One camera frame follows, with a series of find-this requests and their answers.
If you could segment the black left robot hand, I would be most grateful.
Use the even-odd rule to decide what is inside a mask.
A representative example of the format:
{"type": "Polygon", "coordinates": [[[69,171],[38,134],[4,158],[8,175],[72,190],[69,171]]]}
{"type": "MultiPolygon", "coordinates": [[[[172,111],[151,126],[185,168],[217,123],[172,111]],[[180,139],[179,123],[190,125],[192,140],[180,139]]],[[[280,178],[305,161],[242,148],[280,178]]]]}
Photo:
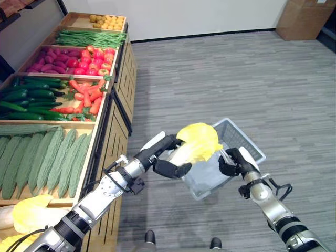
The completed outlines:
{"type": "Polygon", "coordinates": [[[182,140],[178,139],[176,134],[166,135],[164,131],[161,131],[134,157],[142,164],[145,171],[152,167],[155,173],[163,177],[179,179],[190,171],[192,164],[185,163],[178,166],[170,161],[160,160],[159,156],[165,151],[177,149],[181,144],[182,140]]]}

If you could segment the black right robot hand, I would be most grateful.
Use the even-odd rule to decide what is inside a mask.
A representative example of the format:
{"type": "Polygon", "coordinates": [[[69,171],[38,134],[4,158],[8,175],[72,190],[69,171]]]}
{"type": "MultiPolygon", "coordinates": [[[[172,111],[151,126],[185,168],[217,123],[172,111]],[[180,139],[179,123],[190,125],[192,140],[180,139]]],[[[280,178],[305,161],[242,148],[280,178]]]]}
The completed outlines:
{"type": "Polygon", "coordinates": [[[239,149],[230,148],[225,152],[234,164],[228,164],[224,157],[221,156],[218,161],[219,170],[222,174],[231,177],[241,175],[242,178],[245,178],[250,172],[260,173],[256,161],[244,147],[240,147],[239,149]]]}

